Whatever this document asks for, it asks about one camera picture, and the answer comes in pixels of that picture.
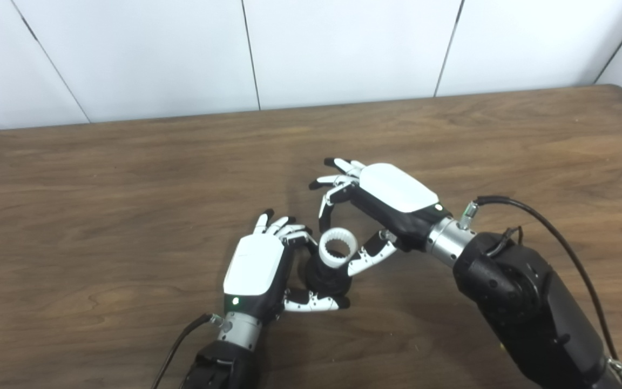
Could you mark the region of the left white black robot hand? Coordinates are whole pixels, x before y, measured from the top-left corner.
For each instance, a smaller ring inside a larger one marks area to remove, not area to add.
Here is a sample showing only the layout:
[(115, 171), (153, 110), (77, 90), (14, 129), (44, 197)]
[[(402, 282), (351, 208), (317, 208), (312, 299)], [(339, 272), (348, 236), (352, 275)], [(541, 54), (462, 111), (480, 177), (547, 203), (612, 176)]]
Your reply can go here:
[(256, 220), (252, 233), (241, 237), (223, 280), (224, 312), (252, 316), (266, 326), (285, 310), (291, 312), (328, 312), (345, 310), (350, 300), (319, 291), (289, 291), (287, 281), (295, 252), (307, 249), (318, 254), (312, 231), (296, 219), (273, 219), (274, 210), (266, 209)]

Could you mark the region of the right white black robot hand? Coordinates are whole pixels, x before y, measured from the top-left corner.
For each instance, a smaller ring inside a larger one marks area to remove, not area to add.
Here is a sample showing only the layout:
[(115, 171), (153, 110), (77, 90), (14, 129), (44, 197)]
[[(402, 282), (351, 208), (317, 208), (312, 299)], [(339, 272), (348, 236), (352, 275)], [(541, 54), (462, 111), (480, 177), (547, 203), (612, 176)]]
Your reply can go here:
[(364, 165), (358, 160), (333, 157), (325, 158), (324, 164), (339, 172), (319, 177), (308, 185), (310, 190), (328, 187), (319, 208), (321, 232), (330, 229), (334, 207), (344, 202), (350, 202), (378, 222), (384, 231), (377, 232), (343, 266), (350, 277), (397, 250), (425, 253), (432, 229), (452, 216), (435, 192), (393, 164)]

